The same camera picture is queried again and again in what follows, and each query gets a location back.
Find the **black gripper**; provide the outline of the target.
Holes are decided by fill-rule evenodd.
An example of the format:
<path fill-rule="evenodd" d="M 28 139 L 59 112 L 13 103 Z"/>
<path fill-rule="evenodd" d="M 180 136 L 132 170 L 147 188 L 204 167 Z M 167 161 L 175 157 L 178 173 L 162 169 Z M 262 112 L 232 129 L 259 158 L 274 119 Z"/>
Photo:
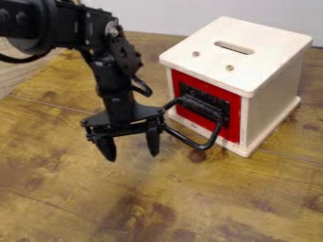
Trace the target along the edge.
<path fill-rule="evenodd" d="M 160 132 L 164 110 L 159 107 L 140 104 L 134 93 L 107 96 L 106 110 L 82 120 L 86 137 L 95 142 L 104 157 L 116 160 L 115 137 L 139 133 L 147 134 L 150 154 L 156 156 L 160 147 Z"/>

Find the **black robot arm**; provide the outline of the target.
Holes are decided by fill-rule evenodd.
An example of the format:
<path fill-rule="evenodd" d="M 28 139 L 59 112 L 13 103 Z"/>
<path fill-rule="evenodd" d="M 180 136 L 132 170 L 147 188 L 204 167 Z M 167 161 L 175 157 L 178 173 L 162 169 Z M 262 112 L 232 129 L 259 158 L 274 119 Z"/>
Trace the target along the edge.
<path fill-rule="evenodd" d="M 150 153 L 159 153 L 163 110 L 139 104 L 136 93 L 152 89 L 136 77 L 142 54 L 127 41 L 119 19 L 72 0 L 0 0 L 0 37 L 27 54 L 24 59 L 0 54 L 0 61 L 27 63 L 56 48 L 75 49 L 88 64 L 104 112 L 82 120 L 86 137 L 110 161 L 116 160 L 114 139 L 144 133 Z"/>

